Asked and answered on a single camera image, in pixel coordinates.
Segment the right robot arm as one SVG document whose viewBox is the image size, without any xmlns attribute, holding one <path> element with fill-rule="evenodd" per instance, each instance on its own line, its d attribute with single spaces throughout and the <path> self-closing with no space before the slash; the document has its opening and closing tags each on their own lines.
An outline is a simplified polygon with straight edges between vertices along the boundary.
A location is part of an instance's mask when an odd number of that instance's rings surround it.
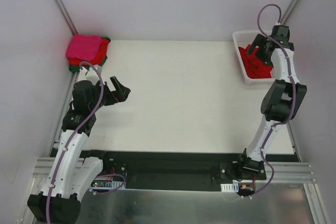
<svg viewBox="0 0 336 224">
<path fill-rule="evenodd" d="M 271 143 L 283 125 L 296 116 L 307 93 L 307 86 L 301 84 L 296 75 L 291 43 L 258 34 L 247 53 L 251 54 L 254 49 L 263 63 L 272 64 L 274 82 L 262 100 L 263 117 L 257 133 L 239 157 L 236 174 L 241 179 L 265 170 L 266 153 Z"/>
</svg>

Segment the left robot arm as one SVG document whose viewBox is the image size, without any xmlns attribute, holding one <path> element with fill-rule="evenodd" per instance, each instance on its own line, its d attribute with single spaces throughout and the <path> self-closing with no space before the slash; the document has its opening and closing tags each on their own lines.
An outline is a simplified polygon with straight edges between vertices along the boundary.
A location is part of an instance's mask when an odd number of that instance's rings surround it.
<svg viewBox="0 0 336 224">
<path fill-rule="evenodd" d="M 73 85 L 72 101 L 61 127 L 58 151 L 49 175 L 37 194 L 31 194 L 27 206 L 39 222 L 75 223 L 81 200 L 92 181 L 111 171 L 104 158 L 86 157 L 80 168 L 77 162 L 96 122 L 95 112 L 127 100 L 131 90 L 116 77 L 110 77 L 115 88 L 106 82 L 82 80 Z"/>
</svg>

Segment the white plastic basket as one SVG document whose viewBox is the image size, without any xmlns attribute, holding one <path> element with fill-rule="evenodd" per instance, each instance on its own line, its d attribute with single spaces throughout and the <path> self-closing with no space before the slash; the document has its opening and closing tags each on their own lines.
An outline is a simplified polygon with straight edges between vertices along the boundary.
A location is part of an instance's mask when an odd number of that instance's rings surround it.
<svg viewBox="0 0 336 224">
<path fill-rule="evenodd" d="M 247 50 L 259 33 L 260 31 L 258 30 L 236 31 L 233 33 L 236 55 L 246 85 L 271 84 L 274 81 L 270 74 L 271 67 L 263 65 L 256 57 L 257 47 L 251 55 L 247 55 Z"/>
</svg>

